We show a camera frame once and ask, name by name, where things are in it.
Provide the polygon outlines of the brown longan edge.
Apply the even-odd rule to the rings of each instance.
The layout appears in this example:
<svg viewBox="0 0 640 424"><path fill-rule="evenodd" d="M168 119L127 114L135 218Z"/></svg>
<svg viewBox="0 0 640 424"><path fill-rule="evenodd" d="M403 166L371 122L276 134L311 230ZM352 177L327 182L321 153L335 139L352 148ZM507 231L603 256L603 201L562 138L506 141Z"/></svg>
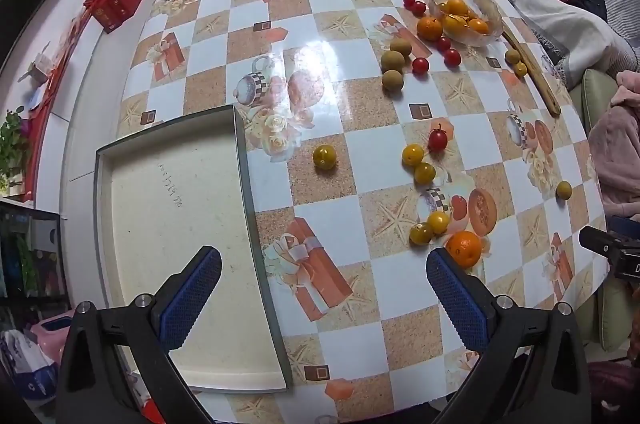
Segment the brown longan edge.
<svg viewBox="0 0 640 424"><path fill-rule="evenodd" d="M562 201L567 201L572 194L572 185L566 180L561 180L555 188L555 196Z"/></svg>

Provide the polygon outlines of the red tomato with stem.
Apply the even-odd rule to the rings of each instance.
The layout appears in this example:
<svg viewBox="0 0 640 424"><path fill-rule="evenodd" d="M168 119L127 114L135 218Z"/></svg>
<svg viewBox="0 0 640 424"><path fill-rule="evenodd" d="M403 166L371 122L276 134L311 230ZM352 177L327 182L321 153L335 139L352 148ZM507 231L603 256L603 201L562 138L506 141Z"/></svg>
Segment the red tomato with stem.
<svg viewBox="0 0 640 424"><path fill-rule="evenodd" d="M449 137L445 129L440 126L430 131L427 139L428 150L432 153L440 153L448 146Z"/></svg>

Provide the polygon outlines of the brown longan bottom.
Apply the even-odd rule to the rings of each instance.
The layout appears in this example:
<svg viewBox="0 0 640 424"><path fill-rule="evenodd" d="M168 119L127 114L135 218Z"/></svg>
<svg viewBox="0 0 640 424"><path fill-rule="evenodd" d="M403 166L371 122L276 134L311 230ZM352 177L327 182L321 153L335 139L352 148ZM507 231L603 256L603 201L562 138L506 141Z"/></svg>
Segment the brown longan bottom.
<svg viewBox="0 0 640 424"><path fill-rule="evenodd" d="M396 94L404 87L404 74L395 69L386 70L382 75L381 82L386 92Z"/></svg>

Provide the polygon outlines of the brown longan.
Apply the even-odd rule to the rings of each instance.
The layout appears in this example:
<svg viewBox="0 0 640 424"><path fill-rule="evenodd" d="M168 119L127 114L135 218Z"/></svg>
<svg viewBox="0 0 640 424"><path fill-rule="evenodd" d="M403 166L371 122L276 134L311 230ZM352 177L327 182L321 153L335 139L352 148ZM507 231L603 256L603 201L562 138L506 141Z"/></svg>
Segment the brown longan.
<svg viewBox="0 0 640 424"><path fill-rule="evenodd" d="M412 45L408 40L401 37L395 37L390 42L390 50L397 51L407 59L412 51Z"/></svg>
<svg viewBox="0 0 640 424"><path fill-rule="evenodd" d="M395 69L386 70L382 75L381 82L386 92L396 94L404 87L404 74Z"/></svg>
<svg viewBox="0 0 640 424"><path fill-rule="evenodd" d="M405 64L406 64L406 58L399 51L388 50L388 51L385 51L384 54L382 54L382 57L381 57L382 72L394 70L399 73L403 73Z"/></svg>

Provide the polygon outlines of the yellow tomato mid table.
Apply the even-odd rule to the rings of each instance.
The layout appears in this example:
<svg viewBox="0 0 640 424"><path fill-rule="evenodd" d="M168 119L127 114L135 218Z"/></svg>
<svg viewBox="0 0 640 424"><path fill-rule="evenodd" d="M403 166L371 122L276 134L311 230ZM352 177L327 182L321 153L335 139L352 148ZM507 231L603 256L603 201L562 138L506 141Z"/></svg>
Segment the yellow tomato mid table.
<svg viewBox="0 0 640 424"><path fill-rule="evenodd" d="M337 153L330 144L319 144L314 149L312 159L318 170L333 170L337 162Z"/></svg>

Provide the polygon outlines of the dark yellow tomato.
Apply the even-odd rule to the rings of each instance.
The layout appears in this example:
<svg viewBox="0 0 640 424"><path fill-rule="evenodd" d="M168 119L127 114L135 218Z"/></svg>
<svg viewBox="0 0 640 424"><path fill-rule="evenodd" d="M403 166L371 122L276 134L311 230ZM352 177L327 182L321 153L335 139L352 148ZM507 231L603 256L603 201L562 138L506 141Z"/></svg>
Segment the dark yellow tomato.
<svg viewBox="0 0 640 424"><path fill-rule="evenodd" d="M409 231L409 240L414 246L427 246L433 236L434 231L427 222L418 222Z"/></svg>

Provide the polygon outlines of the white blue plastic bag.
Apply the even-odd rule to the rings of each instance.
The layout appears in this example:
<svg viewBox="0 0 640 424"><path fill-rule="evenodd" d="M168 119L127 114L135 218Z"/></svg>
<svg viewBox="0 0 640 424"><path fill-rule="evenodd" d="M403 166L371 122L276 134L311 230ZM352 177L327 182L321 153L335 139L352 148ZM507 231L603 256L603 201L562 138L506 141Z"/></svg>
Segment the white blue plastic bag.
<svg viewBox="0 0 640 424"><path fill-rule="evenodd" d="M58 388L58 366L22 332L1 333L1 357L18 394L27 401L44 404Z"/></svg>

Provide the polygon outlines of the pink fuzzy garment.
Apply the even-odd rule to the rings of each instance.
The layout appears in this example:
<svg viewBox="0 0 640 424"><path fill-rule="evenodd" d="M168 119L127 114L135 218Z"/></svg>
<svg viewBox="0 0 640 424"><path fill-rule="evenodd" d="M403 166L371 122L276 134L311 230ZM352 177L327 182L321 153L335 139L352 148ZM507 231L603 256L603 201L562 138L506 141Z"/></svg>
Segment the pink fuzzy garment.
<svg viewBox="0 0 640 424"><path fill-rule="evenodd" d="M589 134L605 214L639 220L639 73L618 72L610 105Z"/></svg>

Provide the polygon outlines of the dark shelf cabinet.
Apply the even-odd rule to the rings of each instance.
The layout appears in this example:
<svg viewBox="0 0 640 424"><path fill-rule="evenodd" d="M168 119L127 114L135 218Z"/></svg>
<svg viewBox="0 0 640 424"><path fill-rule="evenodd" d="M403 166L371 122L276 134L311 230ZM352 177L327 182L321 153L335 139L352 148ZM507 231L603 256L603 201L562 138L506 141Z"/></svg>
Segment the dark shelf cabinet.
<svg viewBox="0 0 640 424"><path fill-rule="evenodd" d="M2 329L22 330L68 308L61 217L2 201Z"/></svg>

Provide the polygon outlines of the yellow tomato pair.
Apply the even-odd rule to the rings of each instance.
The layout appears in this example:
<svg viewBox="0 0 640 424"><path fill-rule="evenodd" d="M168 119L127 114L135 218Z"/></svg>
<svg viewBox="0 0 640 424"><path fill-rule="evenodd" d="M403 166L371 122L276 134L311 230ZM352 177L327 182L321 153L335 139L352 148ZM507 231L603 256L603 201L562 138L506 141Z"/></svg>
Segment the yellow tomato pair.
<svg viewBox="0 0 640 424"><path fill-rule="evenodd" d="M435 167L429 162L421 162L414 168L414 181L421 186L428 186L431 184L435 179L435 176Z"/></svg>
<svg viewBox="0 0 640 424"><path fill-rule="evenodd" d="M420 144L407 144L402 150L401 161L402 164L408 167L418 166L424 158L424 149Z"/></svg>

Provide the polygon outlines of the green potted plant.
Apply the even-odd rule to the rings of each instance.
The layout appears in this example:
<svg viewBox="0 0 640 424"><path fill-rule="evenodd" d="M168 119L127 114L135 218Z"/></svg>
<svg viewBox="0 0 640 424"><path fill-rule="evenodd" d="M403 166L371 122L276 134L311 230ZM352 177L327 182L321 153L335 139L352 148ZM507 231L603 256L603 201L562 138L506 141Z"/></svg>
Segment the green potted plant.
<svg viewBox="0 0 640 424"><path fill-rule="evenodd" d="M22 113L24 106L7 110L1 124L1 196L12 198L25 191L25 174L30 157L29 119Z"/></svg>

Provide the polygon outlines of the yellow tomato upper pair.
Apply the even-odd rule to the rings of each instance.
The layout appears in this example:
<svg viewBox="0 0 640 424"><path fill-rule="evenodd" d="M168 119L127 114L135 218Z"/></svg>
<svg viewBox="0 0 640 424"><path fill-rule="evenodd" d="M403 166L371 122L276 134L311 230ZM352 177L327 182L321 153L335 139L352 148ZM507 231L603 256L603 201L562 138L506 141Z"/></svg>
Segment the yellow tomato upper pair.
<svg viewBox="0 0 640 424"><path fill-rule="evenodd" d="M402 150L401 161L402 164L408 167L418 166L424 158L424 149L420 144L407 144Z"/></svg>

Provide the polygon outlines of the red cherry tomato by orange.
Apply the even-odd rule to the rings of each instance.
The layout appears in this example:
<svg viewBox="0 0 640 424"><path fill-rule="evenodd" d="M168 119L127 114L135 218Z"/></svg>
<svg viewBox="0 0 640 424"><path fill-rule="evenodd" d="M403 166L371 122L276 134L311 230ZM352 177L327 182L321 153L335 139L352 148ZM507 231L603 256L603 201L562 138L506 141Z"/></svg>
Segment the red cherry tomato by orange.
<svg viewBox="0 0 640 424"><path fill-rule="evenodd" d="M450 39L445 36L440 36L436 42L436 48L439 52L445 52L451 48Z"/></svg>

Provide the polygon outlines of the oranges in bowl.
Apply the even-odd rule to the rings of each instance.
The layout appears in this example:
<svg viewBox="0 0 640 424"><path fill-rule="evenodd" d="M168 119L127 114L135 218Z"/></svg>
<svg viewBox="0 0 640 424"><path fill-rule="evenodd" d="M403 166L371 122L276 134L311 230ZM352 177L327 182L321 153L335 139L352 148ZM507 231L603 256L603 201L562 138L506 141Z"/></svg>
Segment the oranges in bowl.
<svg viewBox="0 0 640 424"><path fill-rule="evenodd" d="M442 29L449 35L489 34L488 23L480 18L464 0L446 0L439 5Z"/></svg>

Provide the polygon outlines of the orange beside glass bowl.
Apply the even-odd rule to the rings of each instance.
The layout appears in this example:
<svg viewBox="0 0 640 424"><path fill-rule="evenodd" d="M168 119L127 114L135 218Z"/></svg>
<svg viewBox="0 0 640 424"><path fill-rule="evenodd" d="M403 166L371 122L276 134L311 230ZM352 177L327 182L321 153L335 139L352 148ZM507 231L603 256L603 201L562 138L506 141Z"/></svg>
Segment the orange beside glass bowl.
<svg viewBox="0 0 640 424"><path fill-rule="evenodd" d="M421 40L435 43L442 37L442 24L435 17L422 17L416 24L416 34Z"/></svg>

